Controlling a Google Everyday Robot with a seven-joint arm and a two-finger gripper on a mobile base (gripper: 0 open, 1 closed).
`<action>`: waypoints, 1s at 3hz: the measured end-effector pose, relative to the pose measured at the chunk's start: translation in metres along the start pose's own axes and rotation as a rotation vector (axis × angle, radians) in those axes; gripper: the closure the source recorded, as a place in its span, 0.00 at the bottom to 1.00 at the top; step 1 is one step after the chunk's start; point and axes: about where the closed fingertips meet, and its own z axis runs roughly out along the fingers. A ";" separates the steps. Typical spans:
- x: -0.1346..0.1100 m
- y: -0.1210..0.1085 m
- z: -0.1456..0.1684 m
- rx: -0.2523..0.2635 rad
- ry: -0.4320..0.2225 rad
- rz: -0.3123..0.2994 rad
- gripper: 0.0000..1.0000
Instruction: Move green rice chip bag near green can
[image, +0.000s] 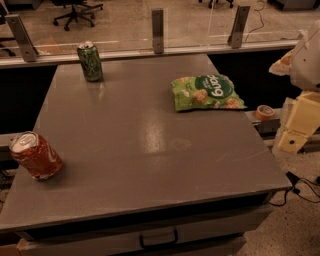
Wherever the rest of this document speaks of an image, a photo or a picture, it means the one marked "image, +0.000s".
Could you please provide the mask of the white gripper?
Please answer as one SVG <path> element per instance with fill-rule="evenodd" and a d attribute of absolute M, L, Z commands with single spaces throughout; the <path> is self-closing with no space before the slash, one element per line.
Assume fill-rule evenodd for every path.
<path fill-rule="evenodd" d="M 280 136 L 278 148 L 297 153 L 320 127 L 320 93 L 302 92 L 295 100 L 286 128 Z"/>

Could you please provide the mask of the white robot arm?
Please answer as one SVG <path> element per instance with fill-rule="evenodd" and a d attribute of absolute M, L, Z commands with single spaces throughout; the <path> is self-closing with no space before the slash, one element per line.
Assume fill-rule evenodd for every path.
<path fill-rule="evenodd" d="M 293 50 L 271 65 L 269 72 L 289 75 L 291 84 L 302 90 L 282 124 L 278 144 L 282 151 L 297 153 L 320 128 L 320 20 L 302 34 Z"/>

